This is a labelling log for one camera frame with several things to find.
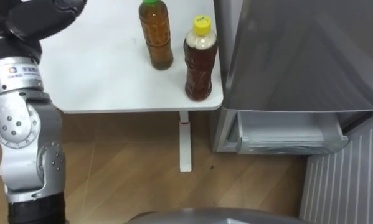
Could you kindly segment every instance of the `brown liquid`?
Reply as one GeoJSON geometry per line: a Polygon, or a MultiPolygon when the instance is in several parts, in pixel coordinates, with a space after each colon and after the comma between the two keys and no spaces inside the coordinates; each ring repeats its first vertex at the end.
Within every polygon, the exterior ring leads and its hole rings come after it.
{"type": "Polygon", "coordinates": [[[196,101],[205,100],[211,94],[211,73],[218,51],[218,42],[211,48],[198,50],[184,41],[187,78],[185,91],[187,96],[196,101]]]}
{"type": "Polygon", "coordinates": [[[169,68],[173,57],[167,6],[162,1],[142,3],[139,7],[139,18],[152,66],[158,70],[169,68]]]}

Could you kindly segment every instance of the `yellow bottle cap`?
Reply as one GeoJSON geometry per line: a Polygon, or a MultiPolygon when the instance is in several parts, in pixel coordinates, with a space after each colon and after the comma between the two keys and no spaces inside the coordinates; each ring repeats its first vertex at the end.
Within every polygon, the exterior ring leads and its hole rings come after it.
{"type": "Polygon", "coordinates": [[[211,19],[209,16],[196,16],[193,20],[193,32],[205,36],[211,31],[211,19]]]}

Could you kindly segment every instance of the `bottle cap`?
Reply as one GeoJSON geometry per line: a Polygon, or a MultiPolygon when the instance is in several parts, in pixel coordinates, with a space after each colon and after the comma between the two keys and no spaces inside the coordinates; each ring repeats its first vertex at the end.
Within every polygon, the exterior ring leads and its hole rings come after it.
{"type": "Polygon", "coordinates": [[[143,0],[143,3],[147,3],[147,4],[153,4],[153,3],[156,3],[158,2],[159,0],[143,0]]]}
{"type": "Polygon", "coordinates": [[[211,31],[211,19],[209,16],[196,16],[193,20],[193,32],[205,36],[211,31]]]}

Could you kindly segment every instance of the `table leg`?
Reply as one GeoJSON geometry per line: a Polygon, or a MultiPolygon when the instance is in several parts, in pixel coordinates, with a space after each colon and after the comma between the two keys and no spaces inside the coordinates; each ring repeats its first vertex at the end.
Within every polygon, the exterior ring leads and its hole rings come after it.
{"type": "Polygon", "coordinates": [[[179,168],[181,172],[192,171],[192,143],[189,112],[179,112],[179,168]]]}

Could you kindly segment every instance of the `wooden floor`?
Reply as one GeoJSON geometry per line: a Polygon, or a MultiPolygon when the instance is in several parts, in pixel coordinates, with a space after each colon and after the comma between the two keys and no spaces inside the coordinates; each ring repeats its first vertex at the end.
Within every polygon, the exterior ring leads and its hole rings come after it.
{"type": "MultiPolygon", "coordinates": [[[[213,154],[208,115],[198,112],[191,114],[193,171],[180,173],[177,121],[177,113],[65,115],[70,221],[124,223],[141,212],[185,207],[297,216],[304,158],[213,154]]],[[[6,213],[0,180],[0,223],[6,213]]]]}

